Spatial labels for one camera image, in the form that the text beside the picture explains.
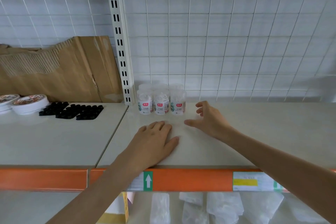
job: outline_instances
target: green arrow label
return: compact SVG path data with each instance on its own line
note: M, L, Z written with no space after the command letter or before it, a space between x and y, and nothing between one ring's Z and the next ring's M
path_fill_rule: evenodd
M143 172L143 191L153 191L153 171Z

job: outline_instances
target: plastic jar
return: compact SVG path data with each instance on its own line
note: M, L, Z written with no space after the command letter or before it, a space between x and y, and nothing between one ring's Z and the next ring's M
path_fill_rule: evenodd
M169 90L184 90L184 85L180 83L171 83L168 87Z
M152 90L168 90L168 84L166 83L153 83Z
M183 115L186 111L187 92L185 90L170 91L170 110L173 115Z
M149 115L153 112L153 92L151 90L138 90L136 98L138 99L138 108L141 114Z
M155 90L153 93L154 110L158 115L165 115L169 112L170 93L165 89Z
M139 90L151 90L152 84L151 83L143 83L139 85Z

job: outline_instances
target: right hand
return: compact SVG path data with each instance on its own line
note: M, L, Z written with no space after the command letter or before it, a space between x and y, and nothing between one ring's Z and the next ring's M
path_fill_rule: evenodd
M216 139L223 137L223 134L232 127L228 121L222 116L218 109L209 105L208 101L202 101L196 104L199 109L196 111L203 119L185 120L184 124L198 128L204 133Z

